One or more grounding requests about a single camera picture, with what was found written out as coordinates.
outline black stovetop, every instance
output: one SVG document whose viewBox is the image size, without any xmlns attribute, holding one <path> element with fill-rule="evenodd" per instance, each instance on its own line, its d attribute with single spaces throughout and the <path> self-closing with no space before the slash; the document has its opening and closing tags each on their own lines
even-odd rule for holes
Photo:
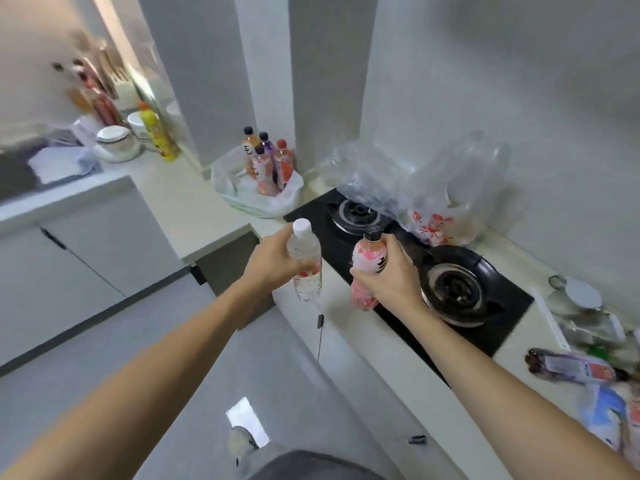
<svg viewBox="0 0 640 480">
<path fill-rule="evenodd" d="M 335 213 L 343 200 L 343 195 L 334 189 L 287 214 L 284 218 L 288 222 L 293 222 L 302 217 L 309 219 L 314 233 L 320 240 L 323 258 L 345 281 L 351 284 L 353 280 L 349 273 L 351 254 L 356 242 L 362 236 L 348 234 L 334 224 L 332 213 Z M 418 269 L 424 268 L 422 263 L 425 254 L 429 251 L 429 247 L 422 244 L 411 233 L 402 229 L 391 218 L 383 216 L 380 224 L 385 227 L 386 233 L 394 234 L 402 242 L 404 249 L 418 266 Z M 486 266 L 491 267 L 486 260 L 483 261 Z M 460 336 L 491 357 L 504 343 L 533 302 L 533 298 L 528 293 L 498 272 L 495 272 L 495 270 L 492 281 L 491 293 L 494 297 L 497 297 L 497 301 L 502 306 L 500 313 L 492 315 L 484 325 L 475 328 L 461 328 L 450 325 Z M 418 340 L 395 315 L 391 314 L 382 305 L 375 307 L 374 311 L 444 380 Z"/>
</svg>

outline hand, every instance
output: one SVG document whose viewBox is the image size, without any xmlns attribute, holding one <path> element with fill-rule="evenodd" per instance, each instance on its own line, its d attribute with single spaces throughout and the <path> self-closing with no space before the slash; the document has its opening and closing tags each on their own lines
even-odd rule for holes
<svg viewBox="0 0 640 480">
<path fill-rule="evenodd" d="M 265 237 L 253 250 L 244 268 L 242 280 L 257 287 L 261 294 L 280 288 L 302 271 L 313 271 L 318 264 L 313 260 L 293 259 L 287 250 L 287 241 L 293 234 L 293 224 L 287 224 L 273 235 Z"/>
<path fill-rule="evenodd" d="M 387 245 L 387 265 L 380 274 L 367 274 L 356 268 L 350 273 L 373 293 L 382 305 L 400 319 L 426 304 L 420 290 L 420 277 L 402 244 L 393 234 L 382 234 Z"/>
</svg>

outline plastic bag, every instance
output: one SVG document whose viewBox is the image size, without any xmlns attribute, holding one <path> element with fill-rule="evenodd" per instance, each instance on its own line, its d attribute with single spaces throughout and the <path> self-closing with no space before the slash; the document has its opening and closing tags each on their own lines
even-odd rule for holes
<svg viewBox="0 0 640 480">
<path fill-rule="evenodd" d="M 282 217 L 297 208 L 305 184 L 297 171 L 281 193 L 267 197 L 256 192 L 255 180 L 244 170 L 245 158 L 244 149 L 238 146 L 211 167 L 213 188 L 229 205 L 264 219 Z"/>
<path fill-rule="evenodd" d="M 345 197 L 395 218 L 422 242 L 463 245 L 484 229 L 508 161 L 507 145 L 473 132 L 418 168 L 402 168 L 379 150 L 351 142 L 319 172 Z"/>
</svg>

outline yellow bottle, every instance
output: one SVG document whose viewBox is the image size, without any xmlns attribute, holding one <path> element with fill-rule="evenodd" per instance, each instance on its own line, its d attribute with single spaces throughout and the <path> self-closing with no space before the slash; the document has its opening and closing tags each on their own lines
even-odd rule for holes
<svg viewBox="0 0 640 480">
<path fill-rule="evenodd" d="M 172 162 L 178 158 L 178 152 L 169 135 L 164 131 L 156 113 L 149 109 L 146 102 L 140 101 L 140 119 L 149 131 L 151 139 L 160 150 L 160 154 L 165 161 Z"/>
</svg>

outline forearm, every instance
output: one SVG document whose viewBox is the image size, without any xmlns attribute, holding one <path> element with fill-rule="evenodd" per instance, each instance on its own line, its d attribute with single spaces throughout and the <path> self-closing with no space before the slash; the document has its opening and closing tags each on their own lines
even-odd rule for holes
<svg viewBox="0 0 640 480">
<path fill-rule="evenodd" d="M 234 283 L 69 411 L 2 480 L 132 478 L 260 298 Z"/>
<path fill-rule="evenodd" d="M 638 478 L 622 457 L 426 308 L 405 325 L 516 479 Z"/>
</svg>

